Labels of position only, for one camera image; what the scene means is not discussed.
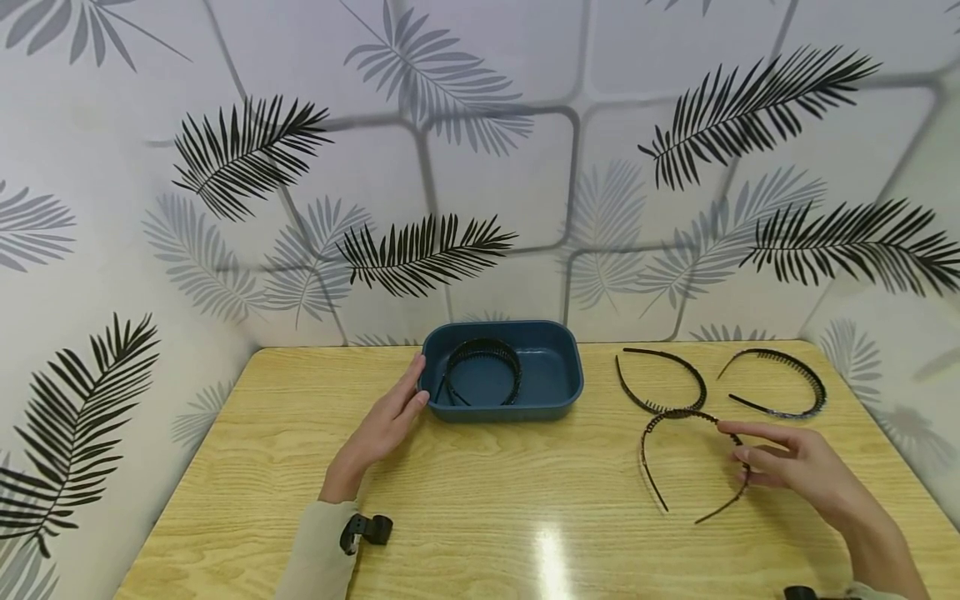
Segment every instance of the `tray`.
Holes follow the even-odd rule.
[[[454,403],[441,386],[446,362],[456,347],[467,340],[495,338],[516,352],[522,375],[513,404],[500,402],[513,385],[510,369],[499,361],[478,358],[453,372],[457,391],[471,406]],[[448,422],[493,422],[556,420],[570,411],[584,389],[577,342],[570,330],[552,321],[497,321],[452,323],[438,327],[423,342],[426,369],[420,388],[430,392],[427,406]]]

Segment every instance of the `black headband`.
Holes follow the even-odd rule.
[[[647,474],[647,479],[650,480],[650,487],[654,489],[654,493],[657,495],[657,499],[660,500],[660,504],[663,505],[663,509],[667,513],[670,512],[670,509],[666,507],[666,502],[663,500],[663,496],[660,494],[660,490],[657,489],[657,484],[654,483],[654,476],[650,474],[650,468],[647,467],[647,452],[646,452],[647,434],[652,432],[654,430],[654,427],[657,426],[657,423],[659,423],[664,419],[684,419],[686,417],[697,417],[698,419],[708,420],[714,424],[716,424],[716,422],[719,420],[713,415],[708,415],[707,413],[701,413],[700,411],[692,411],[685,408],[675,408],[673,410],[666,411],[665,413],[660,413],[659,415],[656,415],[655,417],[650,419],[650,422],[647,423],[647,428],[643,430],[643,435],[640,436],[640,462],[643,464],[643,471]],[[730,436],[734,444],[743,445],[743,442],[740,440],[739,436],[737,436],[736,434],[731,433],[727,435]],[[737,491],[736,495],[730,500],[728,500],[726,504],[724,504],[717,510],[713,511],[712,513],[706,516],[701,516],[697,520],[693,521],[694,525],[702,523],[712,516],[719,515],[724,509],[726,509],[731,504],[733,504],[734,502],[740,499],[740,496],[742,496],[743,493],[747,490],[747,485],[750,483],[750,473],[751,473],[750,465],[743,463],[743,467],[745,469],[746,476],[743,478],[743,485],[740,486],[740,489]]]
[[[700,386],[700,396],[696,399],[695,402],[693,402],[689,406],[682,407],[682,409],[687,411],[698,411],[704,407],[704,402],[707,401],[707,383],[704,381],[704,378],[700,376],[697,370],[693,368],[693,365],[683,360],[683,358],[675,354],[670,354],[669,352],[661,352],[659,350],[645,350],[641,348],[624,348],[623,351],[635,352],[637,354],[653,354],[654,356],[662,356],[663,358],[668,358],[673,362],[682,365],[691,375],[693,375],[693,377],[697,380],[697,385]],[[616,363],[616,375],[617,377],[620,378],[620,387],[623,388],[624,393],[627,396],[629,396],[630,399],[633,400],[637,406],[647,411],[648,413],[652,413],[654,415],[662,415],[663,413],[667,413],[671,410],[666,406],[657,404],[656,402],[649,402],[647,400],[641,400],[640,398],[636,397],[634,393],[630,391],[630,387],[627,386],[627,382],[623,380],[623,372],[621,372],[620,370],[620,357],[614,356],[613,362]],[[677,417],[673,417],[672,419],[680,419],[682,417],[683,416],[677,416]]]
[[[520,359],[516,356],[513,348],[510,348],[505,342],[493,338],[467,340],[456,347],[453,353],[450,354],[450,358],[446,361],[446,371],[444,371],[444,376],[440,382],[441,387],[444,382],[446,382],[446,391],[450,395],[450,404],[454,404],[454,398],[456,398],[466,404],[466,406],[472,406],[466,398],[461,396],[460,393],[453,388],[451,375],[458,366],[474,358],[493,358],[510,369],[514,376],[514,386],[507,397],[500,402],[500,405],[513,404],[516,401],[516,395],[520,392]]]
[[[749,406],[750,408],[758,410],[761,413],[766,413],[767,415],[772,415],[781,419],[809,419],[824,409],[824,405],[827,404],[827,388],[824,387],[824,383],[820,380],[820,377],[817,376],[817,373],[813,372],[810,367],[800,360],[778,350],[772,350],[769,348],[747,348],[745,350],[740,350],[737,354],[733,355],[733,358],[730,359],[730,362],[728,362],[724,366],[723,370],[720,371],[720,374],[717,375],[717,379],[720,379],[720,377],[723,376],[723,373],[727,370],[727,367],[729,367],[734,360],[740,356],[743,356],[744,354],[756,354],[760,358],[766,358],[768,360],[775,360],[780,363],[785,363],[791,369],[801,374],[810,384],[810,388],[813,389],[813,406],[806,409],[802,413],[784,413],[772,408],[767,408],[766,406],[761,406],[755,402],[751,402],[748,399],[737,396],[736,394],[728,394],[730,398],[736,400],[744,406]]]

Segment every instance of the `beige sleeve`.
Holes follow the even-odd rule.
[[[314,502],[300,518],[276,600],[344,600],[356,555],[340,548],[340,534],[357,513],[356,502]]]
[[[899,594],[874,591],[870,586],[861,584],[860,582],[853,582],[851,586],[847,588],[847,593],[844,594],[844,597],[858,598],[859,600],[906,600]]]

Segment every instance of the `wood grain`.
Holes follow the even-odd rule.
[[[764,342],[818,373],[828,390],[816,427],[900,523],[934,598],[960,588],[960,536],[816,347]],[[769,420],[727,398],[785,410],[811,393],[781,364],[744,358],[750,342],[639,344],[674,352],[707,381],[704,410]],[[552,423],[450,425],[424,414],[361,492],[368,515],[395,522],[365,546],[353,600],[394,598],[780,598],[789,585],[838,594],[851,574],[842,541],[791,492],[733,493],[729,438],[701,420],[661,423],[648,441],[665,514],[637,464],[650,415],[620,390],[622,345],[580,345],[583,395]],[[183,476],[117,598],[273,597],[303,507],[327,462],[396,380],[415,348],[269,348],[250,361]],[[685,405],[692,378],[657,359],[621,358],[636,394]]]

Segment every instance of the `wall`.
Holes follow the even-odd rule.
[[[951,247],[909,263],[942,298],[904,262],[865,258],[870,285],[840,254],[829,274],[807,249],[800,277],[799,253],[771,248],[779,273],[751,252],[778,209],[904,197],[934,211],[911,240],[955,239],[958,31],[952,0],[0,0],[0,502],[25,513],[0,519],[0,600],[110,597],[256,348],[416,344],[455,320],[803,336],[956,522]],[[819,82],[834,95],[786,93],[815,84],[791,64],[857,58]],[[727,96],[733,129],[675,119],[755,64],[753,108]],[[657,157],[665,132],[693,141]],[[453,246],[481,227],[465,250],[411,249],[429,254],[412,270],[371,268],[364,225],[378,244],[428,214],[457,216]],[[74,489],[82,468],[108,472]]]

